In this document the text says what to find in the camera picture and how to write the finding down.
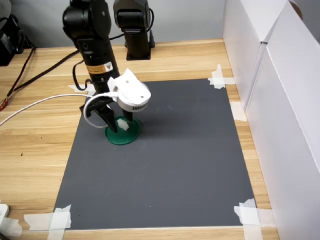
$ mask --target masking tape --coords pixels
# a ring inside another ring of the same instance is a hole
[[[19,220],[0,215],[0,233],[6,237],[20,237],[22,234],[22,227],[19,225]]]
[[[62,240],[65,229],[71,227],[70,208],[71,205],[51,213],[26,214],[24,220],[30,226],[29,231],[49,231],[48,240]]]
[[[231,101],[230,106],[234,120],[239,120],[243,122],[248,121],[240,101]]]
[[[245,240],[262,240],[261,227],[276,227],[271,209],[256,208],[254,199],[248,199],[239,206],[234,206],[234,212],[243,224]]]
[[[226,85],[234,85],[235,79],[233,77],[224,77],[222,74],[221,65],[218,64],[216,71],[212,72],[212,77],[208,78],[210,85],[214,85],[215,89],[225,88]]]
[[[80,84],[80,88],[84,89],[85,85]],[[93,96],[96,93],[95,87],[93,84],[88,84],[85,90],[79,90],[76,85],[68,85],[69,88],[72,88],[76,93],[88,92],[89,96]]]

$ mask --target wood grain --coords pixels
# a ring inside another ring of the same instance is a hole
[[[19,84],[46,70],[75,48],[40,48],[31,58]],[[222,39],[158,43],[149,61],[126,61],[126,49],[113,46],[120,72],[130,68],[141,81],[206,79],[221,64],[224,77],[232,77]],[[0,67],[0,97],[8,92],[29,54],[16,55],[9,66]],[[0,121],[40,99],[71,94],[72,67],[80,54],[38,79],[10,98],[0,112]],[[81,64],[80,83],[89,77]],[[226,86],[230,101],[239,101],[237,87]],[[0,127],[0,199],[10,206],[10,218],[19,219],[24,230],[24,214],[53,211],[80,119],[84,97],[52,99],[34,106]],[[248,122],[235,121],[254,196],[259,208],[270,208],[269,198]],[[264,228],[266,240],[278,239],[275,228]],[[46,239],[47,233],[23,232],[23,239]],[[66,231],[64,239],[244,239],[241,227],[159,228],[124,230]]]

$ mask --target green round base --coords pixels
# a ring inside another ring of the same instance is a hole
[[[126,121],[129,125],[127,130],[123,130],[118,125],[118,119]],[[117,126],[118,132],[113,132],[109,127],[104,130],[105,136],[108,141],[114,145],[126,145],[132,143],[139,136],[140,125],[136,119],[132,122],[128,121],[124,116],[118,116],[115,119],[115,124]]]

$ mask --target white cardboard box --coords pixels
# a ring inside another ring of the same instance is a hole
[[[247,107],[282,240],[320,239],[320,45],[289,3]]]
[[[286,0],[226,0],[223,39],[234,81],[247,108],[262,56]]]

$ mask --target gray mat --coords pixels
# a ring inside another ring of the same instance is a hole
[[[234,206],[254,194],[226,89],[207,79],[147,85],[129,145],[81,117],[55,207],[71,204],[77,230],[241,225]]]

